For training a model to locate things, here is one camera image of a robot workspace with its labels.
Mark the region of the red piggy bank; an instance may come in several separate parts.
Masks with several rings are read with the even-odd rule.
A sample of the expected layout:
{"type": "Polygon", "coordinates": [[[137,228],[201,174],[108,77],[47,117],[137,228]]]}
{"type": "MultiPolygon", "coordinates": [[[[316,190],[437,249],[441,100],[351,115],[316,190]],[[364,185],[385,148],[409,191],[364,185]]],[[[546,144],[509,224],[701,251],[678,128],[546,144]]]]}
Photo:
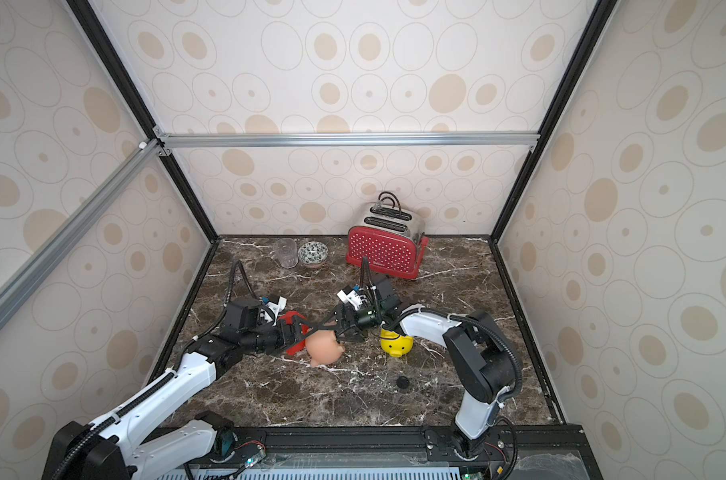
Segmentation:
{"type": "Polygon", "coordinates": [[[294,356],[305,348],[306,334],[310,327],[305,324],[305,317],[296,311],[288,311],[279,318],[283,336],[283,352],[294,356]]]}

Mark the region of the pink piggy bank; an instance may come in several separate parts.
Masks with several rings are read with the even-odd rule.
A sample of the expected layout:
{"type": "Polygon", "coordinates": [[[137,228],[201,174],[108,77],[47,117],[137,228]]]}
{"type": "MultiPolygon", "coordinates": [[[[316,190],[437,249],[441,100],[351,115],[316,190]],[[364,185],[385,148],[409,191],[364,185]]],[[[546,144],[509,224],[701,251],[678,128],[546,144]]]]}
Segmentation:
{"type": "Polygon", "coordinates": [[[313,333],[305,340],[305,347],[312,367],[332,364],[345,352],[344,346],[337,340],[336,333],[332,330],[313,333]]]}

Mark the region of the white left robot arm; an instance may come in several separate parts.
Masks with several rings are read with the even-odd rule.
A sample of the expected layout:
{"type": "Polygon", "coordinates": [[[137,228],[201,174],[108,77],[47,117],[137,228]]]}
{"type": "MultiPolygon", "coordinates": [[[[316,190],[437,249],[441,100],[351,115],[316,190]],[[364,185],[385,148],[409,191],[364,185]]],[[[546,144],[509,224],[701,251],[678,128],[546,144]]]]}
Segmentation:
{"type": "Polygon", "coordinates": [[[300,322],[280,314],[284,297],[224,296],[217,320],[193,336],[160,377],[88,424],[72,421],[54,436],[45,479],[151,479],[200,457],[216,444],[221,427],[195,420],[153,442],[148,436],[198,392],[248,354],[280,354],[303,339],[300,322]]]}

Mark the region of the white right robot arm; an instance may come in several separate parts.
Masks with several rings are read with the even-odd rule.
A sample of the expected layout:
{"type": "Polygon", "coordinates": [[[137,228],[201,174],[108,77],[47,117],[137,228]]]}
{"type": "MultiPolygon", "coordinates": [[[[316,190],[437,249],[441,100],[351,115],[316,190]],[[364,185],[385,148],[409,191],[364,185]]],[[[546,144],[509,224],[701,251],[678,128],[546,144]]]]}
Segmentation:
{"type": "Polygon", "coordinates": [[[400,337],[420,338],[445,348],[464,394],[452,425],[452,443],[464,458],[479,454],[484,437],[504,403],[523,386],[522,363],[493,317],[482,310],[446,313],[397,295],[390,279],[378,274],[338,293],[337,305],[322,321],[338,340],[363,337],[382,327],[400,337]]]}

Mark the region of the yellow piggy bank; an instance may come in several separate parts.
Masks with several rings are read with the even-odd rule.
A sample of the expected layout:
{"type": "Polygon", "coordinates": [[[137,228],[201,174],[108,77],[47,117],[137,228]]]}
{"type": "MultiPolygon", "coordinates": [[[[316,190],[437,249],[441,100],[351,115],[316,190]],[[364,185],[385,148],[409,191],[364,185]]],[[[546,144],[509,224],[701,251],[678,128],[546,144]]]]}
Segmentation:
{"type": "Polygon", "coordinates": [[[394,358],[401,358],[408,354],[414,345],[412,337],[384,328],[380,330],[379,338],[382,350],[394,358]]]}

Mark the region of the floral patterned bowl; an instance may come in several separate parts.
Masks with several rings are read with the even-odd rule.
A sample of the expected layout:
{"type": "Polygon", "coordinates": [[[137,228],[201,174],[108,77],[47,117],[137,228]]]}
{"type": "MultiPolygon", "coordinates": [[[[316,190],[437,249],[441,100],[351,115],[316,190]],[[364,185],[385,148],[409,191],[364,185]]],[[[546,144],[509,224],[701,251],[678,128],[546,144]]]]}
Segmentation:
{"type": "Polygon", "coordinates": [[[299,262],[308,268],[319,268],[328,259],[328,246],[320,241],[305,241],[297,250],[299,262]]]}

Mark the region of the red polka dot toaster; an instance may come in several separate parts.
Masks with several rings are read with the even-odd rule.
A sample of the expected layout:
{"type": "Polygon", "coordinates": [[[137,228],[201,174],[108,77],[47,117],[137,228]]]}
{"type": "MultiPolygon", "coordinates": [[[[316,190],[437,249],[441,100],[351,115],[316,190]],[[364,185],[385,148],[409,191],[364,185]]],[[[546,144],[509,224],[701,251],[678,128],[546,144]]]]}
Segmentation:
{"type": "Polygon", "coordinates": [[[349,229],[346,261],[360,267],[366,258],[372,271],[414,280],[428,244],[424,218],[404,208],[394,193],[382,191],[349,229]]]}

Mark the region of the black round plug right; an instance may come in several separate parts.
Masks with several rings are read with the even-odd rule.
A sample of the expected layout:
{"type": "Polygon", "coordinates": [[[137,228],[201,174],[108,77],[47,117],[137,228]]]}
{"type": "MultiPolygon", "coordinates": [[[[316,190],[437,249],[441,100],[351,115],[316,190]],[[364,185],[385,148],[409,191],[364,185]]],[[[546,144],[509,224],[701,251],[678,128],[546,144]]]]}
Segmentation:
{"type": "Polygon", "coordinates": [[[399,376],[396,379],[396,385],[400,389],[407,389],[410,386],[410,380],[406,376],[399,376]]]}

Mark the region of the clear drinking glass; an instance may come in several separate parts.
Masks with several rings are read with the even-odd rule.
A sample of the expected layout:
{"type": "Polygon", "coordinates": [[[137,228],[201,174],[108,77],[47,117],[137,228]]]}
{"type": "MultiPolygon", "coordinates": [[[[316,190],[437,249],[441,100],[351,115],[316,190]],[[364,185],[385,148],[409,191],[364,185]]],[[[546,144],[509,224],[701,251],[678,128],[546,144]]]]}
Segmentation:
{"type": "Polygon", "coordinates": [[[298,245],[292,238],[281,238],[274,245],[274,255],[278,264],[284,269],[293,269],[298,265],[298,245]]]}

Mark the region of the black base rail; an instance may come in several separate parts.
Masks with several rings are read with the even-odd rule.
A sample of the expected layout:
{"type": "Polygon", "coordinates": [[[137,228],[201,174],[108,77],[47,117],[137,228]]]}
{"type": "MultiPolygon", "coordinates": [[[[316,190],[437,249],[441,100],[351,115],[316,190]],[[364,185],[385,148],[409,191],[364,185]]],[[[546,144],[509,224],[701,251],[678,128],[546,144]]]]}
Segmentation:
{"type": "Polygon", "coordinates": [[[206,412],[146,440],[109,428],[87,444],[75,479],[599,479],[581,427],[502,419],[475,440],[455,426],[236,427],[206,412]]]}

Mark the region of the aluminium frame rail back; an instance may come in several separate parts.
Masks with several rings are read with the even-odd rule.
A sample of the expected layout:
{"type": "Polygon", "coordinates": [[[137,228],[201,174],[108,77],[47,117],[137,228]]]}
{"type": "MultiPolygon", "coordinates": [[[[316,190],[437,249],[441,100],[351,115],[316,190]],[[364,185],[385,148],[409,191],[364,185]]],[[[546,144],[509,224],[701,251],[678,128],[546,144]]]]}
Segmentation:
{"type": "Polygon", "coordinates": [[[171,148],[271,148],[271,147],[413,147],[413,146],[535,146],[532,131],[502,132],[354,132],[292,134],[162,134],[171,148]]]}

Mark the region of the aluminium frame rail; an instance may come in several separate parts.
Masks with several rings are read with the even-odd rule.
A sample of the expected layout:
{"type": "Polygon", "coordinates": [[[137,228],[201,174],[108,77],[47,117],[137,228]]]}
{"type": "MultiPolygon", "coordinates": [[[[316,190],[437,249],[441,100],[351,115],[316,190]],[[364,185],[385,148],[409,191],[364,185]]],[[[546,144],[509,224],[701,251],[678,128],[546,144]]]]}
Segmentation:
{"type": "Polygon", "coordinates": [[[413,147],[413,146],[535,146],[532,131],[502,132],[354,132],[292,134],[162,134],[171,148],[271,148],[271,147],[413,147]]]}
{"type": "Polygon", "coordinates": [[[160,150],[157,139],[135,150],[0,288],[0,331],[160,150]]]}

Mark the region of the aluminium frame rail left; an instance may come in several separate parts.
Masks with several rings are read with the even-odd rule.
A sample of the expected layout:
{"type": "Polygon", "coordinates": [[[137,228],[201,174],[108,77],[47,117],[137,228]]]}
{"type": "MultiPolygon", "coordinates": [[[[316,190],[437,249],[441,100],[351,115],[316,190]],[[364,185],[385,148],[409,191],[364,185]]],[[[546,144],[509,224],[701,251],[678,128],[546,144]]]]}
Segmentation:
{"type": "Polygon", "coordinates": [[[160,150],[157,139],[135,150],[0,288],[0,331],[160,150]]]}

